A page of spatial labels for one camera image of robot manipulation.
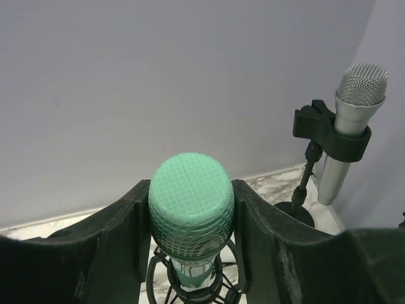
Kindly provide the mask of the silver grey microphone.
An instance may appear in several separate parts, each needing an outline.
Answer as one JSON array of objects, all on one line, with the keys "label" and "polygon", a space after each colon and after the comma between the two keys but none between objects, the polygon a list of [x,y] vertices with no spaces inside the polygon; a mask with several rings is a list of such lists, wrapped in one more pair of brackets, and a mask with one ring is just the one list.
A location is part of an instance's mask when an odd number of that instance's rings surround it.
[{"label": "silver grey microphone", "polygon": [[[334,129],[341,135],[359,137],[385,101],[387,71],[371,63],[358,63],[344,73],[335,92]],[[327,156],[318,187],[318,202],[329,206],[342,188],[350,162]]]}]

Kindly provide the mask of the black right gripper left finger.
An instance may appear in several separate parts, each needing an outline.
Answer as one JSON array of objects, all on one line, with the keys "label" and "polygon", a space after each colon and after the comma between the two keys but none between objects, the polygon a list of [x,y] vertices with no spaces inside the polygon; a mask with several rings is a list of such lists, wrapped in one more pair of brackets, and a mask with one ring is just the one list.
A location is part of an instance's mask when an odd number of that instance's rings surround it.
[{"label": "black right gripper left finger", "polygon": [[151,233],[149,181],[76,224],[19,241],[1,238],[2,303],[137,303]]}]

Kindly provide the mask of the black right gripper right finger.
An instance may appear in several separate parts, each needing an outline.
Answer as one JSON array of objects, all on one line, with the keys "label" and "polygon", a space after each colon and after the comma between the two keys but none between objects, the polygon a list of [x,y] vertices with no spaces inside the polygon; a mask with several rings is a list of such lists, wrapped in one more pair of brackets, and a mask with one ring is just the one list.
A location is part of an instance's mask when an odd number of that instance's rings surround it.
[{"label": "black right gripper right finger", "polygon": [[403,303],[404,229],[316,230],[243,180],[235,193],[240,287],[248,303]]}]

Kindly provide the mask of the black round-base microphone stand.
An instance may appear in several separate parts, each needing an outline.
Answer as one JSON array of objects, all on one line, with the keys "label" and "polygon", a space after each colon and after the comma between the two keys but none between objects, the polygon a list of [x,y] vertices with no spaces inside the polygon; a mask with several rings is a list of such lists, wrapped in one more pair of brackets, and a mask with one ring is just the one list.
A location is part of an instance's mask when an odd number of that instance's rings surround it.
[{"label": "black round-base microphone stand", "polygon": [[362,159],[371,137],[371,129],[368,126],[365,126],[358,136],[345,135],[334,129],[335,121],[336,114],[320,99],[312,100],[310,105],[296,110],[294,114],[293,136],[309,140],[305,152],[306,164],[300,184],[294,189],[291,200],[279,202],[275,206],[312,228],[315,227],[315,222],[303,207],[303,203],[315,163],[321,159],[323,153],[336,156],[338,161],[347,164],[358,162]]}]

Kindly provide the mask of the mint green microphone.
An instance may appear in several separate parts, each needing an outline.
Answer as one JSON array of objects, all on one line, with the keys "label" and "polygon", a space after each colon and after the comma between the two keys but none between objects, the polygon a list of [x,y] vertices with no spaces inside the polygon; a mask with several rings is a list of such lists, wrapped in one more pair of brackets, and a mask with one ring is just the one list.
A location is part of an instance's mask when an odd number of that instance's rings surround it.
[{"label": "mint green microphone", "polygon": [[208,155],[180,153],[163,162],[151,179],[148,203],[156,244],[182,265],[206,265],[232,235],[232,181]]}]

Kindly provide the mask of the black tripod microphone stand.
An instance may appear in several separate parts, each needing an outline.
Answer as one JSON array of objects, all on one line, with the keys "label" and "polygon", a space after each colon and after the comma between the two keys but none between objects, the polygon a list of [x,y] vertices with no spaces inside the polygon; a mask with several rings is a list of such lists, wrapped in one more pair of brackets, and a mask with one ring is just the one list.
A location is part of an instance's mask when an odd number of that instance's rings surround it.
[{"label": "black tripod microphone stand", "polygon": [[182,265],[155,246],[146,275],[149,303],[244,303],[233,241],[200,267]]}]

